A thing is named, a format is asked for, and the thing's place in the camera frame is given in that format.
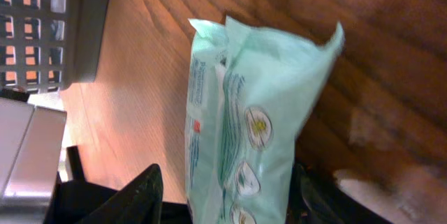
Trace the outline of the light teal snack packet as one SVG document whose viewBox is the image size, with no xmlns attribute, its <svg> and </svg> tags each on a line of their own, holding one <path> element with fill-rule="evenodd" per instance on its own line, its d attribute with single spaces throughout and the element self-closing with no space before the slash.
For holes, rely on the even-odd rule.
<svg viewBox="0 0 447 224">
<path fill-rule="evenodd" d="M 194 223 L 284 223 L 295 140 L 344 45 L 192 19 L 186 199 Z"/>
</svg>

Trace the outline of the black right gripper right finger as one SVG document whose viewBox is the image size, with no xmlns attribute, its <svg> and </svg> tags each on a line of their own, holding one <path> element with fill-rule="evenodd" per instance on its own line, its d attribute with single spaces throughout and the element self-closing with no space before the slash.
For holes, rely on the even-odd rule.
<svg viewBox="0 0 447 224">
<path fill-rule="evenodd" d="M 289 223 L 349 223 L 349 217 L 341 193 L 297 164 L 289 192 Z"/>
</svg>

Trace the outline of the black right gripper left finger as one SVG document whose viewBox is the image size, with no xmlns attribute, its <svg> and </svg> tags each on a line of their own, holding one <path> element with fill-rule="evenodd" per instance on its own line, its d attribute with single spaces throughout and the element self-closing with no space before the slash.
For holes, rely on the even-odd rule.
<svg viewBox="0 0 447 224">
<path fill-rule="evenodd" d="M 160 224 L 162 199 L 161 168 L 157 164 L 152 164 L 79 222 L 82 224 Z"/>
</svg>

